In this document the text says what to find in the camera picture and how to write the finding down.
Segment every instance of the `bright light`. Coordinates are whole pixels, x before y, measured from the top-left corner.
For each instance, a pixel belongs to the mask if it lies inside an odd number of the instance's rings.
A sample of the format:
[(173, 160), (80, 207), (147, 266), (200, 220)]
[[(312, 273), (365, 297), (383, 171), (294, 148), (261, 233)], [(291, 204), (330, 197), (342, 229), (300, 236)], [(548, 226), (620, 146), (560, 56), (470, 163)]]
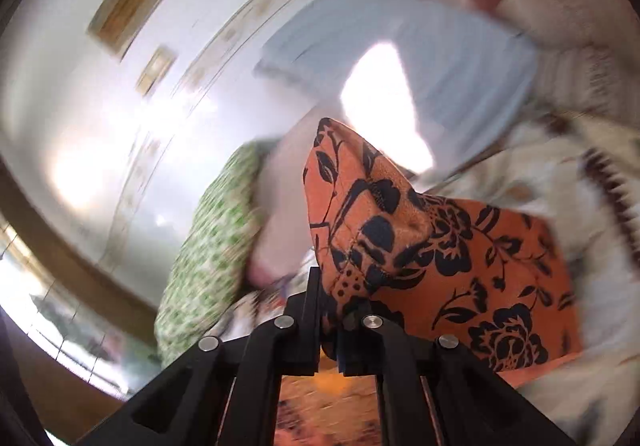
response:
[(49, 290), (49, 287), (45, 286), (42, 280), (29, 269), (22, 270), (22, 288), (28, 295), (42, 296), (43, 298)]
[(102, 379), (106, 379), (120, 389), (123, 394), (129, 392), (129, 385), (126, 379), (122, 375), (120, 368), (112, 363), (108, 363), (104, 360), (98, 359), (95, 362), (94, 374), (100, 376)]
[(18, 267), (8, 259), (0, 262), (0, 305), (18, 327), (28, 332), (38, 309)]
[(209, 96), (205, 96), (198, 103), (198, 111), (200, 113), (212, 114), (218, 111), (218, 103), (213, 101)]
[(415, 130), (413, 97), (393, 44), (381, 42), (364, 54), (340, 100), (353, 129), (398, 165), (417, 174), (433, 166)]
[(47, 435), (49, 436), (49, 439), (51, 440), (51, 442), (53, 443), (53, 446), (66, 446), (65, 443), (63, 443), (60, 439), (58, 439), (57, 437), (54, 437), (52, 434), (50, 434), (49, 432), (47, 432)]
[(9, 241), (12, 241), (18, 236), (18, 233), (15, 232), (14, 227), (11, 225), (6, 227), (6, 229), (4, 230), (4, 233), (6, 233), (6, 236), (9, 238)]
[(105, 186), (107, 169), (113, 161), (109, 149), (90, 141), (65, 149), (54, 163), (53, 183), (66, 204), (84, 209)]
[(180, 130), (186, 117), (180, 102), (175, 98), (162, 99), (149, 104), (143, 127), (153, 137), (171, 137)]

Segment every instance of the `framed picture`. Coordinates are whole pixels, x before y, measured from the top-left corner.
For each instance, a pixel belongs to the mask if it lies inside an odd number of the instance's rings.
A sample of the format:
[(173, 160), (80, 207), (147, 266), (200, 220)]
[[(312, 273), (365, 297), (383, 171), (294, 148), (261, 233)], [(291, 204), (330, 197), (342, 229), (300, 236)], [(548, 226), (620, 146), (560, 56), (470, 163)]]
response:
[(88, 33), (122, 59), (161, 0), (103, 0)]
[(169, 48), (160, 46), (156, 49), (156, 52), (140, 75), (138, 83), (136, 84), (136, 91), (142, 94), (142, 96), (151, 94), (174, 62), (175, 54)]

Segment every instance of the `light blue pillow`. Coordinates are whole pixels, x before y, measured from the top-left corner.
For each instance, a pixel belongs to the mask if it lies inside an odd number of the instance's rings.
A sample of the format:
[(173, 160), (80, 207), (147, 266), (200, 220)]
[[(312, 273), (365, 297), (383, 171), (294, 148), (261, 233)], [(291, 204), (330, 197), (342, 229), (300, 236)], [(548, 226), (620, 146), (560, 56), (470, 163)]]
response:
[(439, 0), (314, 0), (269, 39), (257, 71), (319, 100), (337, 99), (357, 62), (381, 42), (398, 51), (416, 130), (443, 173), (507, 130), (538, 65), (527, 36)]

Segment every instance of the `metal screw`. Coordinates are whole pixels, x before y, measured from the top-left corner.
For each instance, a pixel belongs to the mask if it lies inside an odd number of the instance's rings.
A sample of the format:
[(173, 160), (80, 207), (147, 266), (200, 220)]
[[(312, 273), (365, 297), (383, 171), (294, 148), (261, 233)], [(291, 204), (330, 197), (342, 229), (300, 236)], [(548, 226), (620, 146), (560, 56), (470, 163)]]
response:
[(295, 323), (295, 320), (290, 317), (289, 315), (283, 314), (282, 316), (278, 316), (274, 321), (273, 324), (278, 328), (278, 329), (288, 329), (289, 327), (291, 327), (293, 324)]
[(367, 329), (378, 329), (382, 327), (382, 318), (376, 314), (369, 314), (362, 319), (362, 324)]
[(220, 341), (215, 336), (204, 336), (199, 342), (198, 347), (203, 352), (210, 352), (211, 350), (216, 350), (220, 345)]
[(443, 334), (438, 338), (438, 343), (443, 349), (455, 349), (460, 340), (453, 336), (453, 334)]

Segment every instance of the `green patterned pillow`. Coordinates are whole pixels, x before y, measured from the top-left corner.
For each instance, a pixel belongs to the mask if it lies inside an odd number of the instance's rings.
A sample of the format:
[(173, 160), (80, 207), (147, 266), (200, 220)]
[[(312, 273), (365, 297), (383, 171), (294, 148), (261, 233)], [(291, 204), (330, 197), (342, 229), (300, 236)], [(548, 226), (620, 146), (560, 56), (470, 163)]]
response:
[(238, 293), (260, 230), (252, 196), (261, 155), (260, 143), (240, 147), (200, 198), (156, 317), (165, 366), (196, 343)]

